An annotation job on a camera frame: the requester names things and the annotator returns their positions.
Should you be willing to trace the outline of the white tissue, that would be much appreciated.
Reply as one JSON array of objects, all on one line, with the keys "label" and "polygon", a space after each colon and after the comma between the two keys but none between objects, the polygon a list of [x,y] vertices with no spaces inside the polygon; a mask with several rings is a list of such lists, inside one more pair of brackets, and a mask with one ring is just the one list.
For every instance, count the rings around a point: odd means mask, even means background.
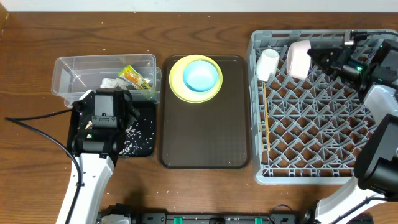
[{"label": "white tissue", "polygon": [[104,78],[102,79],[100,88],[117,88],[120,87],[123,90],[127,90],[129,82],[120,78]]}]

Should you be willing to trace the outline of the light blue bowl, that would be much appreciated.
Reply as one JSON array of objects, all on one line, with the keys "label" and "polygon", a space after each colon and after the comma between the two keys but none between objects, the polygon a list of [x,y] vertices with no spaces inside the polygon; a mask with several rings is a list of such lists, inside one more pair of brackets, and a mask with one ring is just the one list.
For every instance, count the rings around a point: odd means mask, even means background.
[{"label": "light blue bowl", "polygon": [[189,63],[183,71],[185,86],[198,93],[210,91],[218,81],[216,67],[210,62],[197,60]]}]

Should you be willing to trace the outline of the rice grains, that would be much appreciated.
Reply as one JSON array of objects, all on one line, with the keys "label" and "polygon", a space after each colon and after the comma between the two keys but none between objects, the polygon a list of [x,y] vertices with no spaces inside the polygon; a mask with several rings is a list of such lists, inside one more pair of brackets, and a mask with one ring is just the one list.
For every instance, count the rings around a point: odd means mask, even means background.
[{"label": "rice grains", "polygon": [[131,126],[126,130],[124,149],[119,157],[147,157],[154,151],[155,132],[153,129],[139,129]]}]

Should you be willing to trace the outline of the white cup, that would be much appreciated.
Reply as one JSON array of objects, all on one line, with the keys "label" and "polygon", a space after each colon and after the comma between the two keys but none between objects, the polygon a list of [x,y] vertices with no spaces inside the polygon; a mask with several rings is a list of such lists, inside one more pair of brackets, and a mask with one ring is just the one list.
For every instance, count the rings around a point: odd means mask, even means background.
[{"label": "white cup", "polygon": [[280,55],[276,50],[265,49],[261,52],[257,61],[256,73],[258,79],[267,82],[271,76],[274,76],[279,64]]}]

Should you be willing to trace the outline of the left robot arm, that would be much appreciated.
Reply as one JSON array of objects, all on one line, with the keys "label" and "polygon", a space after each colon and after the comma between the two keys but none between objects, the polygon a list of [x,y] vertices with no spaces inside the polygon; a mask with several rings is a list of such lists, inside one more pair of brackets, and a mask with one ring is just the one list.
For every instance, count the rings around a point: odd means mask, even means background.
[{"label": "left robot arm", "polygon": [[138,117],[130,92],[121,88],[88,90],[72,104],[66,146],[72,169],[57,223],[96,221],[126,130]]}]

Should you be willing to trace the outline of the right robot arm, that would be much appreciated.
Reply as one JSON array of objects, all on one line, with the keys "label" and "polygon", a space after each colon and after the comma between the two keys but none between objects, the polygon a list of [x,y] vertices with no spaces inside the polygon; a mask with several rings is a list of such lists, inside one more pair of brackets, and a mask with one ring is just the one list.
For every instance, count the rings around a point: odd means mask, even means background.
[{"label": "right robot arm", "polygon": [[353,59],[353,52],[338,47],[307,53],[325,74],[353,86],[377,128],[357,155],[352,178],[309,208],[302,223],[348,223],[373,206],[397,201],[397,42],[384,40],[369,65]]}]

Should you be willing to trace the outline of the white bowl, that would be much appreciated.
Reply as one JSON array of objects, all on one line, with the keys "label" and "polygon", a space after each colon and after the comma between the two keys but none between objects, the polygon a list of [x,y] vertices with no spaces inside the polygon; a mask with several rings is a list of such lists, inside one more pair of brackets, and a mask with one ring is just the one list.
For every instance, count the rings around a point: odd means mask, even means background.
[{"label": "white bowl", "polygon": [[310,49],[309,40],[301,40],[290,45],[286,60],[288,76],[300,80],[306,79],[311,64],[311,57],[307,53]]}]

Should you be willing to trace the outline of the green orange snack wrapper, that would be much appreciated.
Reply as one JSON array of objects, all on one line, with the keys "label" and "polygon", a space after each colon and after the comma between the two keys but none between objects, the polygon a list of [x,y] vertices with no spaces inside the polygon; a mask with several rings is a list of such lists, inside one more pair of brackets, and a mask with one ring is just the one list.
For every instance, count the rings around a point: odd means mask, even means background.
[{"label": "green orange snack wrapper", "polygon": [[123,88],[127,90],[151,90],[149,82],[131,65],[124,67],[118,77],[123,79]]}]

